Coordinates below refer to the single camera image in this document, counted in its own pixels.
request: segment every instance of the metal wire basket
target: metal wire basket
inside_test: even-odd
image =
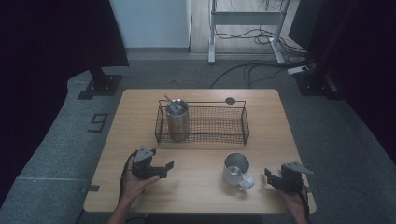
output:
[[[188,102],[189,133],[169,133],[166,117],[167,101],[160,100],[155,137],[158,143],[175,143],[175,134],[188,135],[180,143],[223,142],[246,144],[249,137],[246,101],[226,102]]]

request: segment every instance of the gray carpet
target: gray carpet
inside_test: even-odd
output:
[[[82,213],[82,206],[122,92],[126,89],[207,89],[241,60],[133,60],[131,67],[105,68],[123,75],[115,96],[77,100],[91,80],[88,72],[71,78],[64,107],[26,164],[0,211],[0,223],[106,223],[110,214]],[[305,166],[318,210],[313,223],[396,223],[396,167],[370,130],[345,101],[302,96],[286,70],[259,67],[252,89],[276,89]],[[243,68],[221,78],[215,89],[244,89]],[[108,114],[100,133],[95,114]],[[150,223],[241,223],[238,218],[148,215]],[[131,223],[144,223],[137,219]],[[285,215],[248,217],[246,223],[291,223]]]

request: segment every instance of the metal cup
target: metal cup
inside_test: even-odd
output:
[[[223,178],[230,185],[240,185],[245,189],[254,186],[254,180],[248,173],[248,158],[241,153],[231,153],[224,161]]]
[[[181,142],[189,137],[190,117],[189,105],[183,100],[173,100],[166,105],[166,118],[170,137]]]

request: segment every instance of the metal canister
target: metal canister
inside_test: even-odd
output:
[[[189,105],[183,100],[172,100],[166,105],[166,118],[170,137],[181,142],[190,134]]]

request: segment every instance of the white wall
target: white wall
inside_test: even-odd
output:
[[[125,48],[188,48],[191,0],[110,0]]]

